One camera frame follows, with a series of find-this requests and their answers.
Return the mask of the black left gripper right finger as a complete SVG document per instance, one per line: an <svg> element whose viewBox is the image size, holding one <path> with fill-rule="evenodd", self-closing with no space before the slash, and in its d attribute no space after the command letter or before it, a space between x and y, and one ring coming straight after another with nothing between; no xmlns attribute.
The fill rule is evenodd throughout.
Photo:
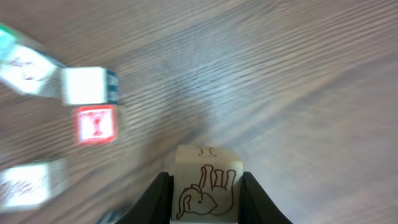
<svg viewBox="0 0 398 224"><path fill-rule="evenodd" d="M292 224L250 172L244 172L239 193L238 224Z"/></svg>

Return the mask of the plain wooden block yellow edge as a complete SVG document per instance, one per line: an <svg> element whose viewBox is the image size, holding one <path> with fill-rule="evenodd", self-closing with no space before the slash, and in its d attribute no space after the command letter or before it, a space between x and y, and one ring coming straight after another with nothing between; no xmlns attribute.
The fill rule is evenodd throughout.
<svg viewBox="0 0 398 224"><path fill-rule="evenodd" d="M61 71L64 105L117 104L119 78L104 67L70 67Z"/></svg>

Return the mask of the wooden block with drawing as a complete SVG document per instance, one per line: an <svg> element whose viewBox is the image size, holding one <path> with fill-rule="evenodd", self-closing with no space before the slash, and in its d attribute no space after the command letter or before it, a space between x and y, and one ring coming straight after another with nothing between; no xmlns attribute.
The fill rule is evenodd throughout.
<svg viewBox="0 0 398 224"><path fill-rule="evenodd" d="M224 147L177 148L171 220L237 223L243 161Z"/></svg>

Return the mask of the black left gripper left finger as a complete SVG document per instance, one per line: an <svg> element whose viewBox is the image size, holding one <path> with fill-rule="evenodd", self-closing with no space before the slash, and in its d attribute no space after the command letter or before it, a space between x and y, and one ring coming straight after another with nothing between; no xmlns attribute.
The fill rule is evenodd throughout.
<svg viewBox="0 0 398 224"><path fill-rule="evenodd" d="M174 177L160 172L136 204L116 224L169 224Z"/></svg>

